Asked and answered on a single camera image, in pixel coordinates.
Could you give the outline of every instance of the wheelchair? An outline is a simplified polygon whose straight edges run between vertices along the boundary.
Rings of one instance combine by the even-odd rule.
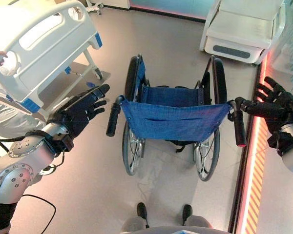
[[[210,72],[212,68],[214,100],[210,98]],[[193,162],[199,178],[211,178],[220,152],[219,125],[224,117],[234,121],[236,143],[245,146],[242,111],[234,100],[227,101],[224,68],[215,56],[209,58],[202,80],[194,89],[168,86],[151,87],[145,76],[142,55],[130,60],[125,95],[116,98],[106,131],[114,136],[118,114],[123,110],[126,123],[123,133],[123,162],[126,172],[136,173],[144,157],[147,138],[164,139],[181,146],[192,145]]]

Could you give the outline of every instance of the person's foot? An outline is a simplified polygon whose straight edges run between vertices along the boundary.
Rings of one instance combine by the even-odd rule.
[[[188,217],[192,215],[192,207],[189,204],[184,206],[184,210],[182,211],[182,226],[185,225],[185,222]]]
[[[138,203],[137,205],[137,216],[146,220],[146,228],[149,228],[147,223],[147,208],[143,202]]]

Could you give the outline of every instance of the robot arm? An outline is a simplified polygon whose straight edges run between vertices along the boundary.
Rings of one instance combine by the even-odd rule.
[[[254,116],[263,117],[272,136],[267,140],[275,148],[284,164],[293,172],[293,95],[270,77],[265,78],[273,90],[259,84],[256,95],[263,102],[249,101],[238,97],[241,110]]]
[[[96,114],[104,111],[96,102],[109,90],[104,84],[74,96],[60,104],[47,125],[15,142],[0,158],[0,234],[8,233],[17,202],[39,171],[46,168],[63,151],[70,151],[77,137]]]

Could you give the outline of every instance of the wheelchair handle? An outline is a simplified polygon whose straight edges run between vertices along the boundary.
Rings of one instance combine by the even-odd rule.
[[[118,114],[121,112],[120,102],[124,100],[123,96],[118,96],[111,107],[111,114],[109,116],[106,135],[108,137],[113,137],[116,131]]]
[[[228,119],[234,122],[235,143],[239,147],[245,147],[246,137],[243,122],[243,112],[240,110],[241,103],[236,99],[230,101],[230,104],[233,107],[233,113],[228,114]]]

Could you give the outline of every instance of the glass wall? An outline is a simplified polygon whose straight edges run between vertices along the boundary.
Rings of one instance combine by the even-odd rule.
[[[205,19],[214,0],[130,0],[132,7]]]
[[[293,0],[286,0],[286,28],[267,57],[266,76],[293,94]],[[293,173],[275,149],[265,151],[257,234],[293,234]]]

